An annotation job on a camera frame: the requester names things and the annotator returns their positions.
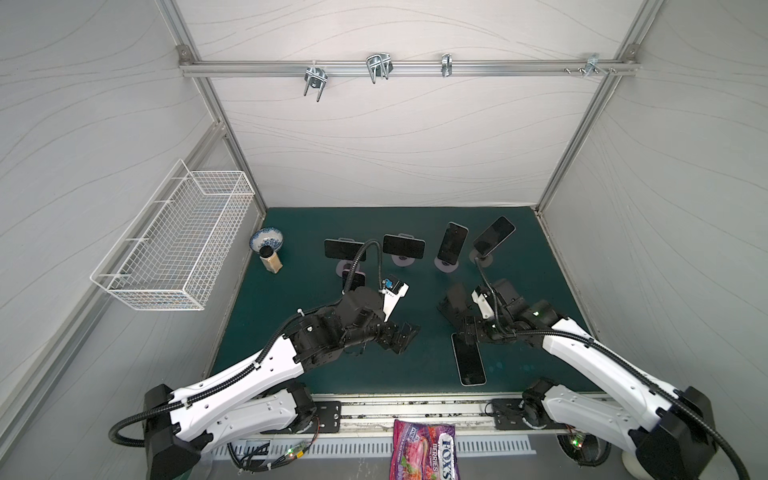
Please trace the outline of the white-edged phone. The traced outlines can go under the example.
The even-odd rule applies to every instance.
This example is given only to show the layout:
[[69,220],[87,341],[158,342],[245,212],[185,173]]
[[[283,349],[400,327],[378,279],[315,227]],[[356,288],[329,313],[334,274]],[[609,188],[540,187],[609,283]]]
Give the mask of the white-edged phone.
[[451,343],[460,383],[467,387],[485,385],[487,379],[478,342],[453,333]]

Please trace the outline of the purple phone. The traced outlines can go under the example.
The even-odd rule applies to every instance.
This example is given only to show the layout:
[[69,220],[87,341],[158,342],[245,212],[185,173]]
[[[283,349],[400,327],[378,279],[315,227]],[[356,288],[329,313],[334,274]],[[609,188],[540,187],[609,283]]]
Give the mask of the purple phone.
[[342,272],[342,289],[346,288],[346,284],[349,284],[349,291],[366,285],[366,274],[364,272],[356,271],[352,274],[349,270]]

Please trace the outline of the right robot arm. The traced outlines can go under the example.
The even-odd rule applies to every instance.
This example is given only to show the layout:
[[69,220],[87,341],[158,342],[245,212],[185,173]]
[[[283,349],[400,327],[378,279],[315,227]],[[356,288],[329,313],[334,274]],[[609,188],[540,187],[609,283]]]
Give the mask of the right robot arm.
[[553,422],[592,434],[633,456],[653,479],[697,479],[717,452],[727,456],[738,478],[749,478],[717,431],[704,393],[680,390],[639,369],[548,302],[529,305],[507,280],[484,278],[470,295],[454,286],[448,305],[462,339],[524,341],[569,364],[612,399],[595,400],[540,379],[524,392],[519,408],[530,427]]

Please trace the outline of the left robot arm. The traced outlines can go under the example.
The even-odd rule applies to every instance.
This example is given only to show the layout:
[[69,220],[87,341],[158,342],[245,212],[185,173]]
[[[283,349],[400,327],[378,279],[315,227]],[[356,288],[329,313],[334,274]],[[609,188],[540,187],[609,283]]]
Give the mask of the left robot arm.
[[160,384],[142,412],[116,422],[109,440],[144,451],[147,478],[175,479],[216,447],[250,433],[296,432],[317,415],[299,377],[336,361],[350,347],[376,343],[404,352],[419,329],[390,316],[408,284],[380,275],[374,287],[347,280],[340,297],[284,321],[257,353],[176,390]]

